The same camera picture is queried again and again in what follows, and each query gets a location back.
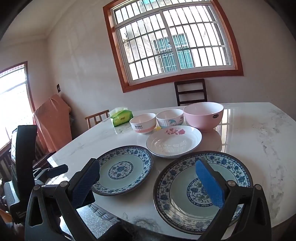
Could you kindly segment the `large blue floral plate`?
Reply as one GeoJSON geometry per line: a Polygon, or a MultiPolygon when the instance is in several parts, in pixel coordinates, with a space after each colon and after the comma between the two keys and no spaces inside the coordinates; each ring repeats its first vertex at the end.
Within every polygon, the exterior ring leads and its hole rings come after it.
{"type": "Polygon", "coordinates": [[[242,187],[253,186],[247,167],[226,153],[194,152],[168,164],[154,184],[154,206],[167,224],[192,235],[202,234],[219,210],[196,174],[198,160],[206,160],[227,181],[233,180],[242,187]]]}

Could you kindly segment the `small blue floral plate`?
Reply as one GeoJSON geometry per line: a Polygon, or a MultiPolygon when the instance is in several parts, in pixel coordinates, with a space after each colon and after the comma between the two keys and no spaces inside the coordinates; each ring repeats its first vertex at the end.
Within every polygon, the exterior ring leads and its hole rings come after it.
{"type": "Polygon", "coordinates": [[[100,177],[92,191],[101,196],[121,195],[137,188],[154,164],[151,152],[135,145],[112,149],[97,159],[100,177]]]}

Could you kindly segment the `white plate pink flowers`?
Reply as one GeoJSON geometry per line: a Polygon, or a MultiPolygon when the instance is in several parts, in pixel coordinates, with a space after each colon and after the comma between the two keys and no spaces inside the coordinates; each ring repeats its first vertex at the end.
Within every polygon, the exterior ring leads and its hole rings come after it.
{"type": "Polygon", "coordinates": [[[202,141],[202,133],[191,126],[171,126],[151,134],[147,149],[155,156],[174,159],[193,151],[202,141]]]}

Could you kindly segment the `large pink bowl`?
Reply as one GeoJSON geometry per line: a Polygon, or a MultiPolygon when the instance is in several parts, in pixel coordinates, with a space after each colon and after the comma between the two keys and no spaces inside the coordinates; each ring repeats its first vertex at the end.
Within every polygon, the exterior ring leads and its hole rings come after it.
{"type": "Polygon", "coordinates": [[[217,102],[199,102],[183,109],[186,124],[206,133],[222,121],[224,106],[217,102]]]}

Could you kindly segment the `white bowl pink stripe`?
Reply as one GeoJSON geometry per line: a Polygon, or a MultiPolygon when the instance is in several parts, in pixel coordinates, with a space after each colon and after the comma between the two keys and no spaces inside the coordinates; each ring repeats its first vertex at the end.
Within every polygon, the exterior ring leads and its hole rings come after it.
{"type": "Polygon", "coordinates": [[[133,117],[129,123],[136,133],[148,134],[155,129],[157,120],[154,113],[144,113],[133,117]]]}

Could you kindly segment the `white bowl cartoon print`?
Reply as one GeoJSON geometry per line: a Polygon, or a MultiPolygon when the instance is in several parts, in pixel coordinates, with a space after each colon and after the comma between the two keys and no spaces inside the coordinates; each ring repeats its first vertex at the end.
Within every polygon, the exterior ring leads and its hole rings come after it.
{"type": "Polygon", "coordinates": [[[181,126],[184,122],[184,112],[181,109],[168,109],[156,115],[161,128],[181,126]]]}

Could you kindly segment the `orange cloth covered furniture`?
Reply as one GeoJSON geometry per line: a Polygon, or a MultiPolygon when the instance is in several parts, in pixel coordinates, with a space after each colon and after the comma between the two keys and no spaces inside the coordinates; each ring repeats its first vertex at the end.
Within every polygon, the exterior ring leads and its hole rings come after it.
{"type": "Polygon", "coordinates": [[[70,112],[70,106],[54,94],[33,113],[38,138],[45,151],[57,152],[72,141],[70,112]]]}

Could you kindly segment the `side window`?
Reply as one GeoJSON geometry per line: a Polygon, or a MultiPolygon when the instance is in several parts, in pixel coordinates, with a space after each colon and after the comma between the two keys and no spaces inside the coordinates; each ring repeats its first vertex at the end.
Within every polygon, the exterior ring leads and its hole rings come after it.
{"type": "Polygon", "coordinates": [[[1,148],[11,140],[19,125],[33,124],[33,112],[27,63],[1,72],[1,148]]]}

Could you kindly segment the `light wooden chair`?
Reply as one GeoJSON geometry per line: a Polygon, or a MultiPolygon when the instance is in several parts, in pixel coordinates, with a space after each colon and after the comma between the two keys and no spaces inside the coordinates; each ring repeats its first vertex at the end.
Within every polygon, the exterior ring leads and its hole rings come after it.
{"type": "Polygon", "coordinates": [[[109,109],[89,115],[85,117],[87,121],[88,129],[91,129],[93,125],[97,125],[98,123],[107,120],[109,118],[109,109]]]}

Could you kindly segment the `green tissue pack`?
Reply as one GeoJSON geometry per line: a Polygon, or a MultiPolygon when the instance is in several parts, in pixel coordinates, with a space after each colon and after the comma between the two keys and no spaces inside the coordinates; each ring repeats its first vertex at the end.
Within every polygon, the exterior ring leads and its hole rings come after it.
{"type": "Polygon", "coordinates": [[[132,118],[132,111],[126,107],[117,107],[109,112],[111,122],[114,127],[128,123],[132,118]]]}

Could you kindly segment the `dark wooden chair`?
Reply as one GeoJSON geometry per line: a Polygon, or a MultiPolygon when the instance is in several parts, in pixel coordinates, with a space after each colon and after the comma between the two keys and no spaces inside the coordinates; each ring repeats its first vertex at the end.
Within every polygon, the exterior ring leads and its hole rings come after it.
{"type": "Polygon", "coordinates": [[[207,90],[206,90],[206,83],[204,79],[191,79],[191,80],[184,80],[184,81],[176,81],[174,82],[175,93],[176,93],[176,100],[178,106],[189,105],[198,102],[207,102],[207,90]],[[188,89],[186,85],[189,87],[193,87],[194,85],[198,86],[198,89],[188,89]],[[186,99],[180,100],[180,96],[187,95],[191,97],[196,97],[195,99],[186,99]]]}

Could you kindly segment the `large barred window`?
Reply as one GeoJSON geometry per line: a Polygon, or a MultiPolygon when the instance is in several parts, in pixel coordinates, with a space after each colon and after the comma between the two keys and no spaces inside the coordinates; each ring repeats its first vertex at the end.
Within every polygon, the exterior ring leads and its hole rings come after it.
{"type": "Polygon", "coordinates": [[[112,1],[103,13],[123,92],[243,75],[233,30],[218,1],[112,1]]]}

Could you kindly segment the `black wall switch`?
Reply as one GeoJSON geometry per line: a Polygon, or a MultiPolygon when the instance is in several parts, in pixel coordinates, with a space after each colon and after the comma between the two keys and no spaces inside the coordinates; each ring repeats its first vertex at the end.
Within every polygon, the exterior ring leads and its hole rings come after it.
{"type": "Polygon", "coordinates": [[[57,91],[58,91],[58,93],[61,92],[61,89],[60,89],[60,85],[59,84],[57,84],[57,91]]]}

